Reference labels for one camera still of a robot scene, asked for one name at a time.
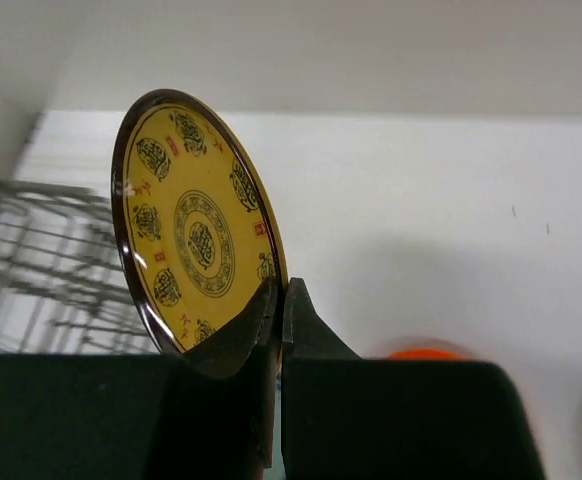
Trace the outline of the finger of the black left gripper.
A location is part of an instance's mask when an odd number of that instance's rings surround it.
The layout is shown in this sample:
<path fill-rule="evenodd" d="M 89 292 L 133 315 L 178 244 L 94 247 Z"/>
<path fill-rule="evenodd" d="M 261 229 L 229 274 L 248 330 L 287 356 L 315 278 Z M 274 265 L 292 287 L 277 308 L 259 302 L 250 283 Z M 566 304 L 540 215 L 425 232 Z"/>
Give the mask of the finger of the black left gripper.
<path fill-rule="evenodd" d="M 520 395 L 497 365 L 356 355 L 302 279 L 283 314 L 281 443 L 290 479 L 541 479 Z"/>
<path fill-rule="evenodd" d="M 259 479 L 277 286 L 186 354 L 0 354 L 0 479 Z"/>

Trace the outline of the orange plastic plate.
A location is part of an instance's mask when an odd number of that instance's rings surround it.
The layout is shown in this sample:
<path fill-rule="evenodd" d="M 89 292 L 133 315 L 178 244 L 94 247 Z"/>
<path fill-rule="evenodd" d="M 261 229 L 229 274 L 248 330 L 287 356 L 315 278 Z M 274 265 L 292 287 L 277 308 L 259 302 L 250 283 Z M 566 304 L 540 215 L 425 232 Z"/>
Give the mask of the orange plastic plate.
<path fill-rule="evenodd" d="M 391 353 L 389 355 L 389 359 L 414 361 L 456 361 L 462 360 L 463 357 L 457 352 L 438 348 L 409 348 Z"/>

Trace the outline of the yellow patterned plate brown rim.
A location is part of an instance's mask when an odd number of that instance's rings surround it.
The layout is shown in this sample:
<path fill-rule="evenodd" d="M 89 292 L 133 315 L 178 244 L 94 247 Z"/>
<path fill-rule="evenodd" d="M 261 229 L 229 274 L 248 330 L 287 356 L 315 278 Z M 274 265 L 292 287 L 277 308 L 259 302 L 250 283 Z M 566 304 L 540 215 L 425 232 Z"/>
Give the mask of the yellow patterned plate brown rim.
<path fill-rule="evenodd" d="M 110 188 L 124 277 L 160 351 L 201 345 L 262 283 L 286 287 L 282 239 L 258 172 L 197 98 L 157 89 L 133 103 L 116 136 Z"/>

